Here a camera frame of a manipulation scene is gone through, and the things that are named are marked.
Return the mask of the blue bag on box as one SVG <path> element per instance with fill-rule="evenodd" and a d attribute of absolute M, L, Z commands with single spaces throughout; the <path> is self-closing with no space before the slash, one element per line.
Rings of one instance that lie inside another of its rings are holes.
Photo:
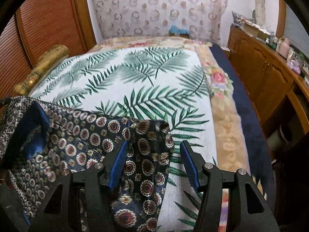
<path fill-rule="evenodd" d="M 180 29 L 179 27 L 175 25 L 171 25 L 168 35 L 171 36 L 178 36 L 182 38 L 189 39 L 190 38 L 190 32 L 187 29 Z"/>

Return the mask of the palm leaf print blanket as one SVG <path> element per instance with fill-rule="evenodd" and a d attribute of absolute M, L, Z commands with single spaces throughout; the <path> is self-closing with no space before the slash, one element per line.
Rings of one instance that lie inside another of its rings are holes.
<path fill-rule="evenodd" d="M 195 51 L 119 48 L 62 61 L 32 91 L 38 100 L 97 115 L 101 147 L 129 138 L 116 221 L 125 230 L 192 231 L 202 194 L 188 181 L 180 144 L 217 161 L 206 75 Z"/>

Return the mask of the navy bed sheet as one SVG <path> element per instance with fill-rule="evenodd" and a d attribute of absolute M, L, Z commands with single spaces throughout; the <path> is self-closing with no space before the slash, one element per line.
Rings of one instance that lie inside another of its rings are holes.
<path fill-rule="evenodd" d="M 274 211 L 276 200 L 275 180 L 272 171 L 271 157 L 265 135 L 260 126 L 251 100 L 241 79 L 219 45 L 210 47 L 218 65 L 233 81 L 232 98 L 236 104 L 237 114 L 241 119 L 241 128 L 246 143 L 250 172 L 261 184 L 262 193 L 267 196 L 266 202 Z"/>

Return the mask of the wooden sideboard cabinet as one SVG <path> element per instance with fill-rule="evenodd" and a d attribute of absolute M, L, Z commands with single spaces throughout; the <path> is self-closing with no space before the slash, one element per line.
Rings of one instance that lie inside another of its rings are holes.
<path fill-rule="evenodd" d="M 277 52 L 231 26 L 230 63 L 243 82 L 265 133 L 296 115 L 299 130 L 308 133 L 308 85 Z"/>

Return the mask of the circle patterned sheer curtain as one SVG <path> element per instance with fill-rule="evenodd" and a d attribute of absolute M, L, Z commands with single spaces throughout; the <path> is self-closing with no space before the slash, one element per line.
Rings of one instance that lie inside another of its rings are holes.
<path fill-rule="evenodd" d="M 92 0 L 104 39 L 166 36 L 172 27 L 193 39 L 219 41 L 228 0 Z"/>

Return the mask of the cardboard box on cabinet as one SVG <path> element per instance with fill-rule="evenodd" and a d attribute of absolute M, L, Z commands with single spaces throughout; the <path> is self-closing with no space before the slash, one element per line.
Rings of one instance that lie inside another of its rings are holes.
<path fill-rule="evenodd" d="M 266 40 L 267 38 L 269 38 L 271 36 L 271 33 L 268 32 L 266 29 L 263 29 L 260 26 L 254 24 L 250 21 L 247 21 L 247 20 L 243 21 L 242 30 L 246 34 L 248 34 L 252 37 L 260 38 L 260 39 L 263 39 L 263 40 Z"/>

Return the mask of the gold patterned folded cloth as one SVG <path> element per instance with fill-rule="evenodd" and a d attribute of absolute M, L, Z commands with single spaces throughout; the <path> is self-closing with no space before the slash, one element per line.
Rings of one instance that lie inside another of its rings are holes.
<path fill-rule="evenodd" d="M 65 45 L 52 46 L 39 57 L 36 66 L 26 79 L 14 86 L 14 92 L 18 95 L 30 95 L 45 77 L 68 56 L 69 49 Z"/>

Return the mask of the brown louvered wardrobe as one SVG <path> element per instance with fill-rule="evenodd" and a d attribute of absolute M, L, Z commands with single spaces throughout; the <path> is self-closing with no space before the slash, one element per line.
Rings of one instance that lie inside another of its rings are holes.
<path fill-rule="evenodd" d="M 25 0 L 1 33 L 1 97 L 14 96 L 39 57 L 56 44 L 70 55 L 96 45 L 87 0 Z"/>

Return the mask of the cream tied curtain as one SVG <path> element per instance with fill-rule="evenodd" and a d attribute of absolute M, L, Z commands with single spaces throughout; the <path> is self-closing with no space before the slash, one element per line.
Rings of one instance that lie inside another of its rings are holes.
<path fill-rule="evenodd" d="M 255 0 L 256 24 L 261 27 L 266 23 L 265 1 L 266 0 Z"/>

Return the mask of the navy patterned medallion garment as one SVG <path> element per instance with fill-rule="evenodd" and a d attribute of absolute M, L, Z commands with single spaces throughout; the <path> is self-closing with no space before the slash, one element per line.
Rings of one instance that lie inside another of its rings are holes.
<path fill-rule="evenodd" d="M 163 120 L 114 117 L 26 96 L 1 100 L 1 177 L 18 194 L 31 222 L 63 170 L 105 163 L 128 149 L 108 204 L 122 231 L 156 231 L 174 142 Z"/>

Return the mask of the pink thermos jug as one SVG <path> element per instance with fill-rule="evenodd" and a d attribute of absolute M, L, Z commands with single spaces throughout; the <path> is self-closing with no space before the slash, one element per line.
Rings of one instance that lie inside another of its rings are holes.
<path fill-rule="evenodd" d="M 290 41 L 286 37 L 280 38 L 279 54 L 287 59 L 290 50 Z"/>

